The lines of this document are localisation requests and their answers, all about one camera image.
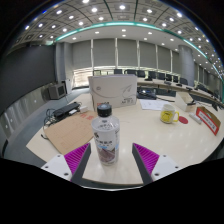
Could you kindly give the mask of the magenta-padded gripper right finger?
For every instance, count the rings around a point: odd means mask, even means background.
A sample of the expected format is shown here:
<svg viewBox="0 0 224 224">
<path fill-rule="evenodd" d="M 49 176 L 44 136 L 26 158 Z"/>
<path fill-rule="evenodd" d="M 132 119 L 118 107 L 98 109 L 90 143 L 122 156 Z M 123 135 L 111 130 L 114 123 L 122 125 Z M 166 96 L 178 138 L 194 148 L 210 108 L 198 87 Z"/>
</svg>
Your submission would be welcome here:
<svg viewBox="0 0 224 224">
<path fill-rule="evenodd" d="M 181 169 L 168 155 L 159 155 L 137 143 L 132 145 L 132 154 L 144 185 L 150 184 Z"/>
</svg>

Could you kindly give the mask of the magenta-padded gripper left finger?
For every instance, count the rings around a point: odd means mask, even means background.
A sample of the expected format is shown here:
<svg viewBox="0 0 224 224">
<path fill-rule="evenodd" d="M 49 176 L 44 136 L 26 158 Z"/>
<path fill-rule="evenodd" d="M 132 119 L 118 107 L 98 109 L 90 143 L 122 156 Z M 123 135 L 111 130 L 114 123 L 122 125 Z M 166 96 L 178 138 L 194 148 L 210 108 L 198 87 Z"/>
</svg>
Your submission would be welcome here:
<svg viewBox="0 0 224 224">
<path fill-rule="evenodd" d="M 87 143 L 66 155 L 57 154 L 45 163 L 42 169 L 80 185 L 90 154 L 91 144 Z"/>
</svg>

